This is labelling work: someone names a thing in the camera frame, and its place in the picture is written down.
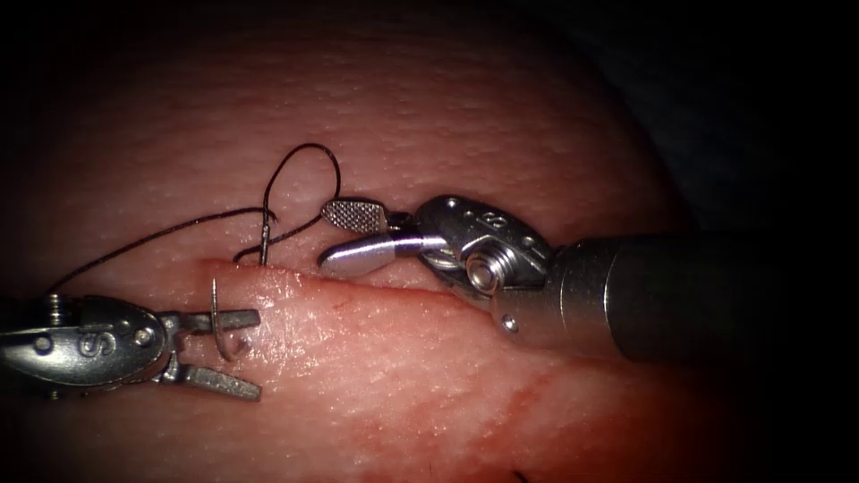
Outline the left arm needle driver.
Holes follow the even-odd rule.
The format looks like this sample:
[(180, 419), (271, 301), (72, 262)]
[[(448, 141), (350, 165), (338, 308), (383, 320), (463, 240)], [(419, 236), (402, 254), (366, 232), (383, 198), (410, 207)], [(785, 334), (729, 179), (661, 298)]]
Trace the left arm needle driver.
[(158, 379), (175, 360), (179, 320), (103, 295), (4, 300), (2, 374), (53, 397)]

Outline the left arm needle driver jaw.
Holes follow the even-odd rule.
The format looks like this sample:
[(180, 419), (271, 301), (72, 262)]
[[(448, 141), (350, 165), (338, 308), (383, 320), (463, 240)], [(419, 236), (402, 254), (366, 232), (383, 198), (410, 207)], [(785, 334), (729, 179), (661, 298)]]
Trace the left arm needle driver jaw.
[(261, 386), (214, 369), (190, 364), (169, 367), (160, 375), (159, 383), (188, 386), (253, 403), (258, 403), (262, 397)]
[[(255, 327), (261, 323), (260, 315), (255, 309), (225, 310), (219, 311), (217, 315), (223, 332)], [(177, 324), (181, 330), (194, 335), (215, 333), (210, 312), (180, 312)]]

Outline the right arm needle driver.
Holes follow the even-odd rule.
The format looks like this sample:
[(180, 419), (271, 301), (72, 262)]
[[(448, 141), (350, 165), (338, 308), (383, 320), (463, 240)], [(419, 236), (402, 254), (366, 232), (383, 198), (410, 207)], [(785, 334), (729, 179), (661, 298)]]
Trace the right arm needle driver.
[(415, 212), (418, 227), (443, 240), (419, 255), (454, 294), (481, 310), (503, 289), (540, 288), (554, 249), (525, 222), (486, 203), (440, 195)]

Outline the right arm needle driver jaw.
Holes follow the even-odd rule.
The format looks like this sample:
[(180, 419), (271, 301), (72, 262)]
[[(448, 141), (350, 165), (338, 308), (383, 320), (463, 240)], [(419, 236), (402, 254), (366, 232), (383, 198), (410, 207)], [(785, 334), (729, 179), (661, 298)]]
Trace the right arm needle driver jaw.
[(335, 227), (359, 234), (399, 230), (412, 221), (404, 211), (389, 210), (381, 201), (367, 198), (334, 198), (324, 203), (320, 215)]
[(354, 278), (376, 271), (397, 258), (416, 257), (441, 250), (447, 242), (440, 236), (422, 233), (376, 233), (346, 241), (324, 250), (317, 258), (323, 275)]

